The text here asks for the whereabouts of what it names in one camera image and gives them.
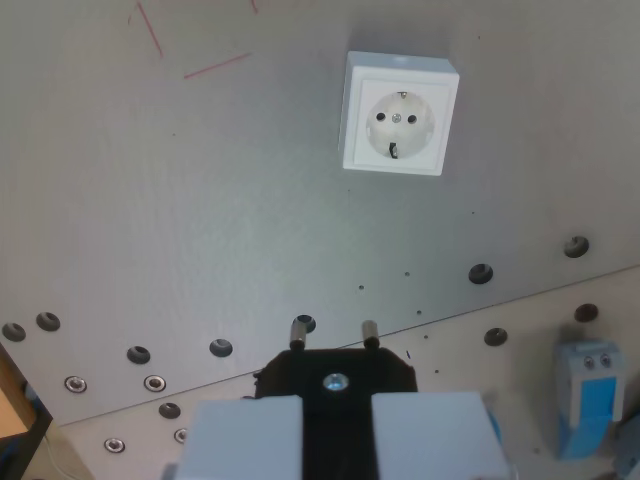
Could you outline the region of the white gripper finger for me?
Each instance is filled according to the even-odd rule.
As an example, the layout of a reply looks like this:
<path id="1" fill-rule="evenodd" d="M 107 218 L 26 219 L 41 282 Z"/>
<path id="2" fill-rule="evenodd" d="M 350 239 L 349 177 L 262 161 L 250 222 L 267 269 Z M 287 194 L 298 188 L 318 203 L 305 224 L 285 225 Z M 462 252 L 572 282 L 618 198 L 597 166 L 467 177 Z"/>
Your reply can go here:
<path id="1" fill-rule="evenodd" d="M 372 420 L 381 479 L 509 479 L 477 392 L 379 393 Z"/>
<path id="2" fill-rule="evenodd" d="M 301 479 L 303 402 L 297 396 L 201 403 L 164 479 Z"/>

